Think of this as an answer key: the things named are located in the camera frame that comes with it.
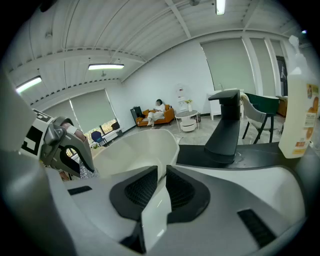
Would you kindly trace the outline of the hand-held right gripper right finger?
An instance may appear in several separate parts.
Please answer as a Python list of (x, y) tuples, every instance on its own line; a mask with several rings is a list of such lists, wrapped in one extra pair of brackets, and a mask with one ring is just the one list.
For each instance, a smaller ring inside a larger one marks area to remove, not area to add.
[(170, 192), (182, 199), (167, 218), (161, 253), (277, 253), (307, 213), (301, 188), (283, 167), (167, 167)]

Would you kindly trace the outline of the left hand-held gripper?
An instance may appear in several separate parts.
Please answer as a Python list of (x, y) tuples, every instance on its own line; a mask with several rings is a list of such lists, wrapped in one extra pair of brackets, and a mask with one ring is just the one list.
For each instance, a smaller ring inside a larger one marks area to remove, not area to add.
[(76, 151), (88, 171), (95, 171), (88, 139), (84, 136), (82, 140), (62, 127), (63, 123), (73, 125), (70, 118), (51, 117), (36, 109), (33, 112), (35, 120), (21, 146), (23, 154), (38, 159), (45, 166), (60, 168), (80, 178), (80, 165), (67, 154), (67, 148), (70, 148)]

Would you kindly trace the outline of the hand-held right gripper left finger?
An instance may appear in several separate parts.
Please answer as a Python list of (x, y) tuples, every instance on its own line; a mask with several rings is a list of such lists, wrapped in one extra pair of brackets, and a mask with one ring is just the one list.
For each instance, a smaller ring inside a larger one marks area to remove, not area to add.
[(138, 219), (129, 219), (138, 206), (117, 184), (133, 183), (157, 172), (158, 167), (145, 166), (110, 175), (106, 178), (63, 182), (56, 170), (47, 168), (46, 174), (64, 226), (74, 243), (120, 243), (133, 235), (138, 223), (141, 224), (142, 239), (146, 243), (159, 240), (159, 190), (151, 195), (150, 201), (140, 210)]

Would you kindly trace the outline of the person's left hand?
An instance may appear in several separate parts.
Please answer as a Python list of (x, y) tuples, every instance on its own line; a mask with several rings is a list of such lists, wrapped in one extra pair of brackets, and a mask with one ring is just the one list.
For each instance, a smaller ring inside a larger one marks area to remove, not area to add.
[(80, 140), (82, 140), (83, 142), (86, 141), (86, 136), (83, 134), (83, 132), (79, 129), (77, 129), (75, 126), (73, 126), (72, 124), (68, 123), (68, 122), (64, 122), (62, 125), (62, 127), (64, 127), (66, 129), (66, 131), (68, 133), (74, 134), (75, 136), (77, 136)]

